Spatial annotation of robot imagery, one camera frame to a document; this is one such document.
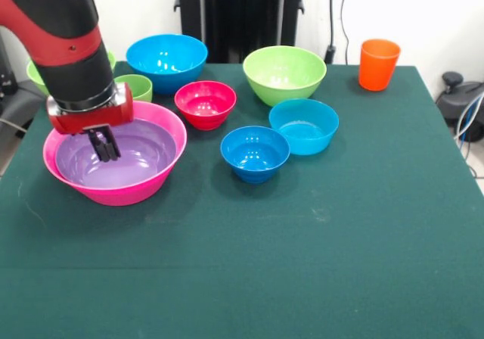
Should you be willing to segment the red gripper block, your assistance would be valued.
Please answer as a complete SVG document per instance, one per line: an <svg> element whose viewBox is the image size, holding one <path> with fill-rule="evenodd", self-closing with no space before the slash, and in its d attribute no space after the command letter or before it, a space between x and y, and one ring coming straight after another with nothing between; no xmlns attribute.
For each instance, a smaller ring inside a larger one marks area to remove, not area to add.
<svg viewBox="0 0 484 339"><path fill-rule="evenodd" d="M76 135L88 129L88 138L101 162L121 157L110 126L130 123L134 119L132 91L125 82L115 84L115 92L106 104L98 108L67 112L62 110L52 96L47 97L48 118L54 129L62 135Z"/></svg>

